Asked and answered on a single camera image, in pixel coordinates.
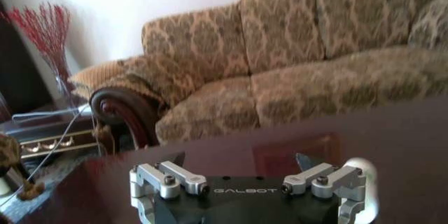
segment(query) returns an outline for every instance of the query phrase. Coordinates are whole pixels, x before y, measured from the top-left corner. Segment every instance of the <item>screw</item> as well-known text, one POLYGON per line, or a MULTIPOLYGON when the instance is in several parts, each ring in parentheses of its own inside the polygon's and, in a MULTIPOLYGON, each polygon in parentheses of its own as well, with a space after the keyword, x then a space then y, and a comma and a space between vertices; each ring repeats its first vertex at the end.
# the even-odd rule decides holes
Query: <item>screw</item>
POLYGON ((166 175, 164 182, 165 182, 165 185, 170 186, 176 182, 176 179, 172 175, 166 175))
POLYGON ((292 193, 292 186, 289 184, 282 184, 280 191, 282 194, 290 194, 292 193))
POLYGON ((318 176, 317 177, 317 183, 320 183, 321 185, 328 184, 328 177, 326 176, 318 176))

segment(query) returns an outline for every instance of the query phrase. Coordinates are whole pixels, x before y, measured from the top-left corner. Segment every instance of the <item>sofa armrest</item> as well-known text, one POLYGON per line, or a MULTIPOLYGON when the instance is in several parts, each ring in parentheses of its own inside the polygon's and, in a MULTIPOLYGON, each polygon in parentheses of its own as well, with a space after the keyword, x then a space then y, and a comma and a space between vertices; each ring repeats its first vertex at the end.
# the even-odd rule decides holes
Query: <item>sofa armrest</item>
POLYGON ((448 52, 448 0, 433 0, 420 11, 408 44, 448 52))
POLYGON ((134 148, 158 145, 156 122, 158 103, 126 88, 106 87, 90 97, 93 115, 108 124, 125 123, 134 148))

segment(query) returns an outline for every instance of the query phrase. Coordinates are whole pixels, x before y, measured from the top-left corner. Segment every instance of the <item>side table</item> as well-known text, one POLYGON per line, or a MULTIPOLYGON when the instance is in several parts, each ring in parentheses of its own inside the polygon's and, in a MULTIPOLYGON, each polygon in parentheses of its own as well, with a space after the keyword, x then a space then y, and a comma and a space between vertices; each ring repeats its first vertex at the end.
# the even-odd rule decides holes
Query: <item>side table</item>
MULTIPOLYGON (((38 108, 36 111, 56 111, 64 109, 58 104, 38 108)), ((0 124, 0 130, 13 136, 21 146, 21 159, 30 159, 45 156, 54 148, 64 130, 73 118, 73 114, 54 115, 46 118, 34 119, 22 123, 8 121, 0 124)), ((97 142, 92 135, 92 117, 82 115, 77 118, 62 142, 53 153, 96 147, 97 142)), ((113 152, 113 140, 98 139, 108 154, 113 152)))

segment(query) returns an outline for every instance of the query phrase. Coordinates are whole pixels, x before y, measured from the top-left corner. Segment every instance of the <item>sofa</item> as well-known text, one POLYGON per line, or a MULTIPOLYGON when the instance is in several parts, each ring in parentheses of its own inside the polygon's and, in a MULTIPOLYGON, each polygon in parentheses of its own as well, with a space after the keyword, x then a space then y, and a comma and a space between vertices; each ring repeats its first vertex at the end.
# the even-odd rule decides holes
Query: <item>sofa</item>
POLYGON ((446 0, 238 0, 141 39, 141 56, 70 78, 136 148, 448 92, 446 0))

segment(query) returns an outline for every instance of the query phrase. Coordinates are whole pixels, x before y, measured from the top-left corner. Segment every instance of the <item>metal bracket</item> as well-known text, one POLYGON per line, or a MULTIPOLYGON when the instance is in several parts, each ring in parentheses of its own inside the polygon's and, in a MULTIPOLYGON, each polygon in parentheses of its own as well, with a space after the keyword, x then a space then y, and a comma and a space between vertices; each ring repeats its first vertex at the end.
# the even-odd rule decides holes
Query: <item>metal bracket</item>
POLYGON ((313 179, 318 176, 326 176, 333 171, 333 166, 322 163, 313 168, 305 170, 302 173, 298 173, 296 175, 288 175, 282 181, 281 192, 290 195, 304 194, 306 187, 309 187, 313 179))
POLYGON ((312 181, 312 193, 318 198, 330 198, 334 193, 340 198, 346 198, 341 204, 338 224, 354 223, 356 213, 365 207, 365 175, 362 170, 344 166, 325 177, 312 181))
POLYGON ((318 198, 330 198, 333 193, 340 198, 346 198, 340 207, 338 224, 354 223, 356 213, 365 207, 365 175, 361 169, 350 166, 337 169, 322 163, 300 174, 288 175, 284 178, 281 192, 298 195, 309 186, 318 198))
POLYGON ((160 163, 158 170, 165 174, 170 174, 176 178, 185 188, 186 193, 200 196, 208 194, 210 189, 202 175, 190 173, 169 161, 160 163))

